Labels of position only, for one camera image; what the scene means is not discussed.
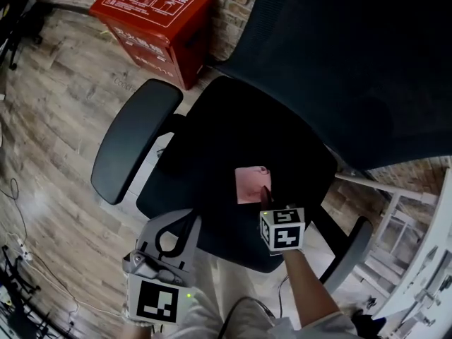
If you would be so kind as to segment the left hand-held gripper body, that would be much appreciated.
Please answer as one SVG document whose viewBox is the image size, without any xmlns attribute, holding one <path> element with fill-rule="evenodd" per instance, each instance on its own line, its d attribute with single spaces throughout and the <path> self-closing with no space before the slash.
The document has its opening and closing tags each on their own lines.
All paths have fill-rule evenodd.
<svg viewBox="0 0 452 339">
<path fill-rule="evenodd" d="M 183 223 L 174 248 L 165 251 L 161 236 Z M 194 298 L 191 274 L 201 231 L 201 217 L 192 209 L 176 210 L 149 220 L 134 249 L 122 261 L 127 279 L 127 307 L 133 321 L 180 324 Z"/>
</svg>

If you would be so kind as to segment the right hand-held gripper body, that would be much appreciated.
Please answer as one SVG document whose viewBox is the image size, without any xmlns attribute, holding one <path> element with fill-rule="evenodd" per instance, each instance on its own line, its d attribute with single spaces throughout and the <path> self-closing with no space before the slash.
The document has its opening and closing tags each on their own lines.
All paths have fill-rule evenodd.
<svg viewBox="0 0 452 339">
<path fill-rule="evenodd" d="M 262 208 L 259 213 L 259 232 L 269 252 L 300 250 L 305 228 L 303 208 Z"/>
</svg>

